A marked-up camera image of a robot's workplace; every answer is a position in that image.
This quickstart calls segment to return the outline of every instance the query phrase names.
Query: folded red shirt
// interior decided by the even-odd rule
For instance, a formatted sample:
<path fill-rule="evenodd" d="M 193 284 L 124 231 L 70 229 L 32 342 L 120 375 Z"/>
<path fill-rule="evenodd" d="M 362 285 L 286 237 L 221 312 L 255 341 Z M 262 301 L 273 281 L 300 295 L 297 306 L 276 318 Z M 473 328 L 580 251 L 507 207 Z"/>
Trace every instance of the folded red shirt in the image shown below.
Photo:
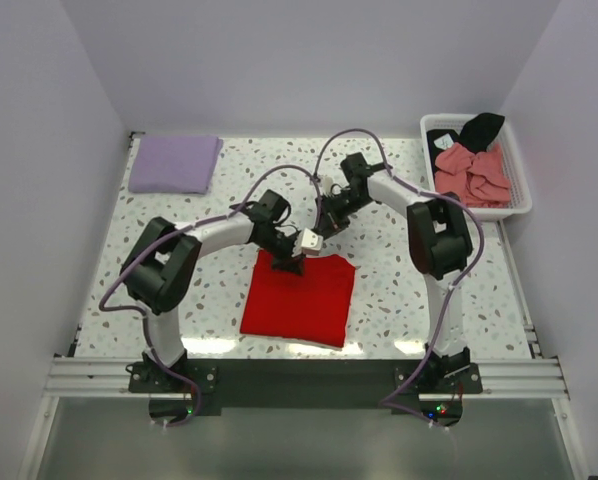
<path fill-rule="evenodd" d="M 302 276 L 272 269 L 259 251 L 239 331 L 343 347 L 355 267 L 339 255 L 306 258 Z"/>

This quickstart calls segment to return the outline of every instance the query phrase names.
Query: white label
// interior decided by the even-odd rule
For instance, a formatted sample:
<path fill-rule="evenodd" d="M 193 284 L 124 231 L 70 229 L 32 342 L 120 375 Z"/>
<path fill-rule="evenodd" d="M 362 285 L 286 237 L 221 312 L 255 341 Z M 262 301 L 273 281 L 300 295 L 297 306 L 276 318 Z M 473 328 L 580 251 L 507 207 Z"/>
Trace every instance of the white label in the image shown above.
<path fill-rule="evenodd" d="M 448 150 L 454 144 L 455 142 L 453 142 L 449 133 L 446 133 L 443 137 L 439 137 L 437 140 L 435 140 L 435 146 L 441 150 Z"/>

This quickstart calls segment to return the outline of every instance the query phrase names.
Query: clothing pile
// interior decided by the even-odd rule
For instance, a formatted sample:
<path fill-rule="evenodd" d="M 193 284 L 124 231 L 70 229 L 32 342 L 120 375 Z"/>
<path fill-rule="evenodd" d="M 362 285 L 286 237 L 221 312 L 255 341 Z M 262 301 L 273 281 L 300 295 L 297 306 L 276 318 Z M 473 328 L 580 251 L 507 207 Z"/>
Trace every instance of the clothing pile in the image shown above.
<path fill-rule="evenodd" d="M 482 113 L 459 134 L 444 129 L 427 132 L 438 192 L 453 192 L 469 207 L 501 208 L 510 203 L 511 183 L 503 173 L 501 146 L 494 144 L 488 151 L 504 120 Z"/>

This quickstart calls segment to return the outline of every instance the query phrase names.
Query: black cloth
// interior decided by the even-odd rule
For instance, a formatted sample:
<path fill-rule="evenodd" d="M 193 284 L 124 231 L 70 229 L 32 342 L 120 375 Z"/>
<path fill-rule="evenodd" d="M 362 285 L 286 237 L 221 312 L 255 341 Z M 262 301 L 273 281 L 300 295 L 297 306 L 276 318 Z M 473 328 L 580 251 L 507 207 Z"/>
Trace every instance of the black cloth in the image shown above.
<path fill-rule="evenodd" d="M 450 138 L 452 138 L 452 141 L 455 143 L 459 141 L 459 134 L 455 130 L 437 128 L 435 130 L 428 130 L 426 132 L 426 137 L 428 138 L 428 153 L 430 153 L 430 162 L 432 163 L 433 175 L 437 173 L 437 166 L 435 165 L 435 160 L 437 159 L 437 156 L 439 156 L 439 154 L 444 151 L 435 145 L 435 140 L 443 137 L 444 135 L 450 135 Z"/>
<path fill-rule="evenodd" d="M 485 152 L 497 138 L 505 120 L 506 117 L 496 113 L 480 113 L 463 126 L 459 143 L 472 153 Z"/>

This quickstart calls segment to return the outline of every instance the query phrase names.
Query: pink cloth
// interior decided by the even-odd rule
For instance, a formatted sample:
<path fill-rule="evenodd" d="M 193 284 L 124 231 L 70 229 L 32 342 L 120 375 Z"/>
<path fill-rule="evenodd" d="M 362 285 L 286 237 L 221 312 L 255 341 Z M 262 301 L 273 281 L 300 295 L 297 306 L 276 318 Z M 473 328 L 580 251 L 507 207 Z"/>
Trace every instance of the pink cloth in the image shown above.
<path fill-rule="evenodd" d="M 435 160 L 438 192 L 453 192 L 469 207 L 497 208 L 510 203 L 510 180 L 503 173 L 503 152 L 495 144 L 474 154 L 455 143 Z"/>

